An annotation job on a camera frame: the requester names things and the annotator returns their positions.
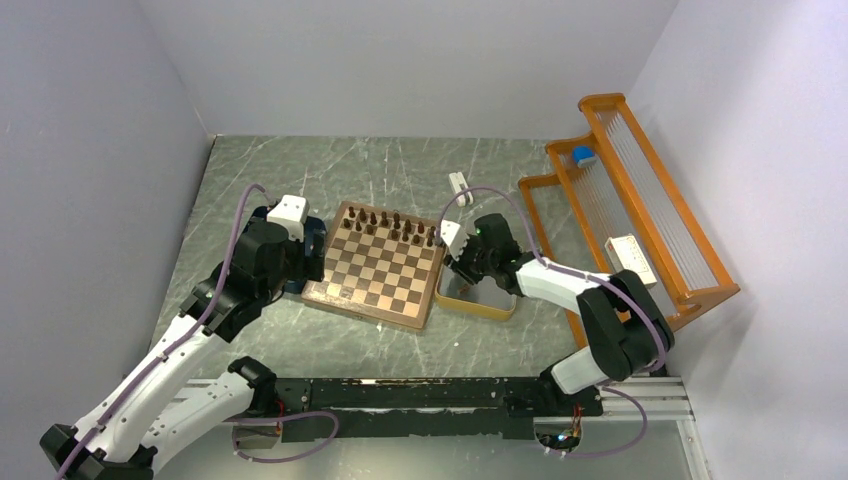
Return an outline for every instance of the gray marble table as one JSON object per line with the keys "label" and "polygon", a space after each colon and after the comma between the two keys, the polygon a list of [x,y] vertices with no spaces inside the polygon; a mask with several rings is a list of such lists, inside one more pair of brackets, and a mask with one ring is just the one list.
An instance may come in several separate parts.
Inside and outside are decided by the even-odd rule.
{"label": "gray marble table", "polygon": [[[496,139],[218,137],[168,288],[153,341],[158,341],[191,288],[221,261],[243,189],[252,182],[275,196],[306,197],[311,215],[329,223],[351,200],[436,218],[450,199],[448,173],[471,185],[508,192],[526,175],[550,171],[545,142]],[[534,196],[557,259],[592,268],[585,241],[559,187]],[[501,212],[525,248],[528,241],[509,203],[486,192],[448,218],[470,225]],[[254,195],[247,212],[259,206]],[[421,333],[355,320],[304,306],[286,295],[263,311],[228,348],[206,360],[197,378],[217,377],[235,358],[251,355],[281,377],[420,377],[536,375],[575,350],[562,309],[521,298],[506,322],[434,305]]]}

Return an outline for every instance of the table surface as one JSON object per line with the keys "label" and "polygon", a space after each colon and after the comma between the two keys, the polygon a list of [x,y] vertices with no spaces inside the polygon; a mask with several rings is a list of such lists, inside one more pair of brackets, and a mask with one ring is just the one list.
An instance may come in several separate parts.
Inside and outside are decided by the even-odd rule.
{"label": "table surface", "polygon": [[[580,451],[618,447],[639,430],[638,422],[584,423]],[[317,444],[277,444],[248,453],[282,458]],[[689,480],[692,475],[676,422],[651,421],[645,438],[617,455],[596,460],[545,455],[538,444],[470,437],[343,438],[316,455],[282,465],[248,463],[232,454],[229,429],[221,427],[174,457],[156,480]]]}
{"label": "table surface", "polygon": [[[452,192],[448,174],[470,185],[494,186],[524,209],[517,182],[551,170],[545,142],[498,139],[248,137],[215,141],[189,219],[153,337],[158,341],[192,287],[224,255],[234,209],[252,182],[275,196],[302,195],[310,215],[330,223],[344,200],[436,219]],[[579,226],[560,187],[534,190],[554,254],[561,263],[593,268]],[[246,212],[262,203],[254,194]],[[448,219],[471,225],[500,212],[516,240],[529,244],[509,203],[488,192],[473,205],[453,207]],[[214,378],[234,359],[250,355],[278,377],[519,376],[537,375],[575,351],[561,308],[518,299],[512,318],[498,322],[434,305],[420,333],[304,306],[286,295],[263,310],[195,375]]]}

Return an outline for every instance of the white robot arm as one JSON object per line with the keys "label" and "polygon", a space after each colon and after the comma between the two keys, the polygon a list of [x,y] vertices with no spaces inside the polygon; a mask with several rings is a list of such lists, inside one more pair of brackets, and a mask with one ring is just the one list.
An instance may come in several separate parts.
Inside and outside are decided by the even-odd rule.
{"label": "white robot arm", "polygon": [[308,211],[306,199],[287,195],[265,218],[248,222],[205,322],[198,319],[215,295],[223,264],[194,288],[162,339],[115,391],[73,426],[56,424],[42,436],[41,447],[57,469],[76,448],[67,478],[149,479],[222,421],[277,409],[276,376],[244,357],[212,385],[165,411],[203,360],[257,319],[287,281],[322,279],[323,236],[313,239],[309,252],[303,243]]}
{"label": "white robot arm", "polygon": [[[471,284],[491,276],[509,293],[546,300],[581,316],[589,346],[549,369],[566,394],[609,379],[624,380],[657,359],[658,343],[662,353],[674,345],[671,329],[635,273],[591,273],[522,253],[500,214],[480,217],[474,225],[476,235],[469,235],[459,224],[442,221],[440,238],[448,249],[448,267]],[[631,318],[622,322],[619,312]]]}

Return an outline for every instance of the white small object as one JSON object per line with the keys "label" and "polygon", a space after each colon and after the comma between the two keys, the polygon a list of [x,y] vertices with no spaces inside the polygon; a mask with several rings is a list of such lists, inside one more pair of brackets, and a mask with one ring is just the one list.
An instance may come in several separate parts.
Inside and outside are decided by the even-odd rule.
{"label": "white small object", "polygon": [[268,221],[278,223],[289,232],[289,238],[303,241],[303,223],[309,213],[309,202],[303,197],[286,195],[280,203],[268,212]]}
{"label": "white small object", "polygon": [[[465,175],[462,172],[449,173],[448,180],[451,182],[451,189],[453,189],[454,195],[468,188],[468,182],[465,181]],[[471,192],[466,192],[465,195],[456,199],[456,204],[460,207],[471,205],[472,203],[474,203],[474,197],[471,196]]]}
{"label": "white small object", "polygon": [[577,168],[586,168],[589,165],[598,161],[597,155],[592,155],[591,157],[581,158],[579,161],[576,161]]}
{"label": "white small object", "polygon": [[642,252],[639,242],[633,235],[608,238],[604,243],[607,256],[609,256],[612,268],[616,272],[632,270],[639,275],[639,279],[646,287],[651,288],[657,283],[657,277],[648,264],[648,259]]}
{"label": "white small object", "polygon": [[450,220],[442,220],[440,231],[441,233],[439,235],[448,247],[450,255],[453,258],[459,258],[462,255],[465,244],[468,242],[468,234],[465,233],[458,223],[451,222]]}

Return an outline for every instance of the wooden chessboard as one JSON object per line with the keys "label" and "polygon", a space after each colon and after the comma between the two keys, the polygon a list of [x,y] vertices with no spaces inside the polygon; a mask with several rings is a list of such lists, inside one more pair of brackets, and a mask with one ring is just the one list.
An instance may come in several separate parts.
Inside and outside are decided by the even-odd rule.
{"label": "wooden chessboard", "polygon": [[[364,222],[359,220],[361,209],[366,212]],[[383,212],[388,217],[386,226],[381,224]],[[371,213],[376,217],[376,225],[371,223]],[[307,282],[301,295],[303,301],[415,330],[424,328],[445,249],[435,242],[427,246],[427,233],[430,227],[435,228],[435,221],[399,213],[401,229],[396,230],[394,213],[343,202],[327,239],[324,281]],[[406,220],[410,221],[412,232],[404,241]],[[356,231],[357,222],[361,231]],[[415,244],[419,223],[425,230]],[[393,231],[398,232],[396,239]]]}

